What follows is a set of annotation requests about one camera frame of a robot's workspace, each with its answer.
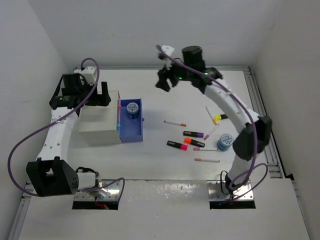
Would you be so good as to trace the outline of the white drawer cabinet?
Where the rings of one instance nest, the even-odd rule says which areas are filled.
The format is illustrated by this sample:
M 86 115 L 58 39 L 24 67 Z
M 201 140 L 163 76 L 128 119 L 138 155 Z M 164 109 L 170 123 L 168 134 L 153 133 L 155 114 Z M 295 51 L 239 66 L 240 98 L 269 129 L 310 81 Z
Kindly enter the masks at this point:
M 89 146 L 121 144 L 121 97 L 118 90 L 110 90 L 108 106 L 84 106 L 81 109 L 78 133 Z

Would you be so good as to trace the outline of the blue patterned tape roll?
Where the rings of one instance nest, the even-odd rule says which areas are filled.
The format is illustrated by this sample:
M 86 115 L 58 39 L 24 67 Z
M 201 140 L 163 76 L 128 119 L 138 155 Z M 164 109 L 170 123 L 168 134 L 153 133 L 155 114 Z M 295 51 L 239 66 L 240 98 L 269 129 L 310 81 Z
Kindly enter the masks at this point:
M 136 102 L 130 102 L 126 106 L 126 111 L 130 119 L 137 119 L 140 115 L 140 107 Z

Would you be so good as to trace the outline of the blue drawer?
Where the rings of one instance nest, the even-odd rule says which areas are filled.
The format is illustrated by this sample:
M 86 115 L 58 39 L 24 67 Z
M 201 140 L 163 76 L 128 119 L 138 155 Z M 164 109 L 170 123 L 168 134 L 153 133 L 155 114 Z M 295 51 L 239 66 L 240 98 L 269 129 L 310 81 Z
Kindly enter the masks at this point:
M 131 102 L 139 105 L 139 117 L 130 119 L 127 114 L 127 105 Z M 143 108 L 142 99 L 122 99 L 120 101 L 119 138 L 122 143 L 142 142 L 143 137 Z

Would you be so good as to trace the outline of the orange capped white pen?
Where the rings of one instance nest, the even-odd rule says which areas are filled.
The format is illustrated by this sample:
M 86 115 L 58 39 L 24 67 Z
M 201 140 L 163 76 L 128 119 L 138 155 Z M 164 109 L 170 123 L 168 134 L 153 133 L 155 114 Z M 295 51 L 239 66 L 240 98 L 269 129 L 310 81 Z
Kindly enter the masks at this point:
M 185 123 L 179 123 L 179 122 L 172 122 L 172 121 L 163 121 L 165 124 L 175 125 L 175 126 L 181 126 L 181 127 L 187 127 L 187 124 Z

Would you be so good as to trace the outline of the yellow capped white pen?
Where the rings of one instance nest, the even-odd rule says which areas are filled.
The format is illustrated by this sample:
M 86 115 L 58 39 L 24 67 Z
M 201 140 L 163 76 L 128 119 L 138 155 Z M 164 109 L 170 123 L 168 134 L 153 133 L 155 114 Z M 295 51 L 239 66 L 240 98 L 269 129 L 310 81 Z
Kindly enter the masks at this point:
M 206 107 L 205 107 L 205 109 L 206 109 L 206 111 L 207 111 L 207 113 L 208 113 L 208 115 L 209 115 L 210 119 L 211 119 L 211 120 L 212 120 L 212 122 L 214 123 L 214 125 L 217 125 L 218 123 L 217 123 L 217 121 L 215 120 L 215 118 L 214 118 L 214 116 L 212 115 L 212 113 L 210 112 L 210 110 L 209 110 L 208 106 L 206 106 Z

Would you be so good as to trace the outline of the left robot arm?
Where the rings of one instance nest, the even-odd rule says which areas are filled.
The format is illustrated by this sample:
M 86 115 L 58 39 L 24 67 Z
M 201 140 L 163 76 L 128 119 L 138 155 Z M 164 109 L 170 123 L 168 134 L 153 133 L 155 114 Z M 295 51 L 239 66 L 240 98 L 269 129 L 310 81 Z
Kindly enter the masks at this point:
M 98 173 L 81 167 L 74 170 L 67 161 L 72 130 L 84 106 L 106 107 L 111 102 L 108 85 L 99 94 L 96 73 L 64 74 L 49 101 L 51 126 L 35 161 L 27 163 L 27 175 L 39 197 L 74 195 L 98 186 Z

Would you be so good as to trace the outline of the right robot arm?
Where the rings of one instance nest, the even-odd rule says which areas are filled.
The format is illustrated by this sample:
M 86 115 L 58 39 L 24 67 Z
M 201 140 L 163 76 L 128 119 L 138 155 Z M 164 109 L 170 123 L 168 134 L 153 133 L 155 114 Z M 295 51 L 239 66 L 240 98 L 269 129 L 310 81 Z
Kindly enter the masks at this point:
M 225 176 L 228 192 L 242 187 L 256 167 L 256 158 L 269 144 L 272 120 L 269 116 L 260 116 L 240 100 L 223 75 L 214 67 L 208 67 L 202 56 L 202 48 L 196 45 L 182 49 L 183 60 L 172 57 L 174 48 L 157 45 L 158 58 L 165 61 L 157 73 L 156 87 L 169 92 L 180 81 L 188 81 L 203 95 L 212 100 L 234 125 L 238 136 L 232 148 L 235 157 L 231 169 Z

